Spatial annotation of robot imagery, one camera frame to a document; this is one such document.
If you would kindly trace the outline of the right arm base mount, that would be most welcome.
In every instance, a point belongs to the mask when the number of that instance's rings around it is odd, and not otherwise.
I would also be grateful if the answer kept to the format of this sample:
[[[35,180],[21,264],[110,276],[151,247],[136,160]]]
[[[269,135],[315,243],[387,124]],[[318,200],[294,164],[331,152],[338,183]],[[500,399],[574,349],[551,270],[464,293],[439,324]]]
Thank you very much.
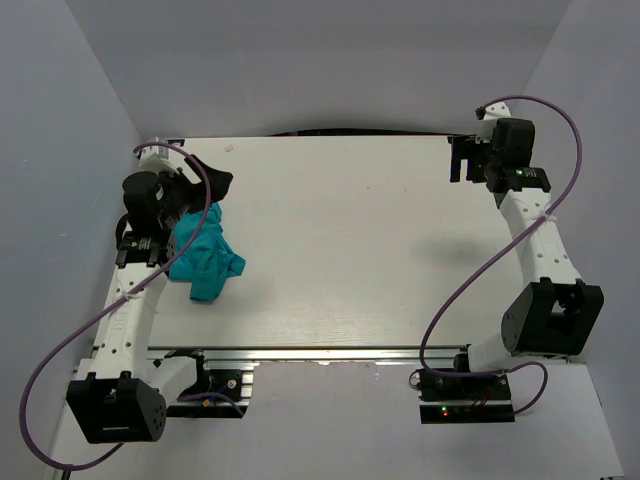
[[[423,425],[515,421],[511,390],[505,376],[449,378],[421,369],[411,373],[409,386],[419,393]]]

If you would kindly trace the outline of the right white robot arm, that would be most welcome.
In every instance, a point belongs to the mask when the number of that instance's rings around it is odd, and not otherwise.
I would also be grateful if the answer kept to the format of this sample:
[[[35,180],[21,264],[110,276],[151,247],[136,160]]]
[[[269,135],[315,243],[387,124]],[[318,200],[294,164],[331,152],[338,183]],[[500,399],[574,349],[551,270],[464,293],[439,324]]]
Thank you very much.
[[[483,183],[513,237],[523,290],[504,313],[499,333],[469,346],[468,364],[451,374],[453,390],[472,399],[488,385],[485,371],[521,360],[580,354],[604,305],[597,285],[573,266],[556,221],[548,214],[551,185],[531,166],[535,127],[529,120],[485,114],[475,135],[450,138],[451,179]],[[533,231],[525,234],[526,228]]]

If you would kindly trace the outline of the teal t-shirt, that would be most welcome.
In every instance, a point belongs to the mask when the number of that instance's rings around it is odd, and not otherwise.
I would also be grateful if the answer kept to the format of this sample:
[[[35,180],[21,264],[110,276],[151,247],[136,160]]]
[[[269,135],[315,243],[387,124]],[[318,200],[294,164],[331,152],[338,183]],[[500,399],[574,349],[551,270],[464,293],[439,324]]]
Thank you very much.
[[[195,240],[170,267],[169,279],[190,283],[191,301],[212,303],[228,279],[243,274],[245,265],[245,259],[224,239],[222,209],[214,203]]]

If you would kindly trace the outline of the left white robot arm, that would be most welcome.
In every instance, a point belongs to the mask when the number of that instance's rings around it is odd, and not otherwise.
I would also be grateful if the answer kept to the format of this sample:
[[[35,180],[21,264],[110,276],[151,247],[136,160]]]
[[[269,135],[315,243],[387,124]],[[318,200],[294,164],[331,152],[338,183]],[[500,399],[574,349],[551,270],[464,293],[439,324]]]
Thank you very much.
[[[210,390],[212,377],[201,353],[147,357],[155,309],[168,281],[161,268],[177,250],[173,230],[185,214],[202,211],[207,199],[222,200],[233,179],[202,162],[192,169],[197,183],[172,167],[137,172],[122,183],[126,215],[119,226],[115,280],[124,303],[108,314],[86,377],[71,381],[66,394],[91,444],[154,442],[172,403],[182,394],[199,399]]]

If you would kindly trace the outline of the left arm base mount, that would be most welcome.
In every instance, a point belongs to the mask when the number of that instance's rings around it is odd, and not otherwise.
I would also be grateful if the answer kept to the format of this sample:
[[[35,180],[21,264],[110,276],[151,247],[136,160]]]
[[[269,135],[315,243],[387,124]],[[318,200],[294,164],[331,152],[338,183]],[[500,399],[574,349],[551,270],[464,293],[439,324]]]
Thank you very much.
[[[147,366],[150,385],[165,398],[169,418],[240,418],[248,408],[253,363],[180,349],[148,359]]]

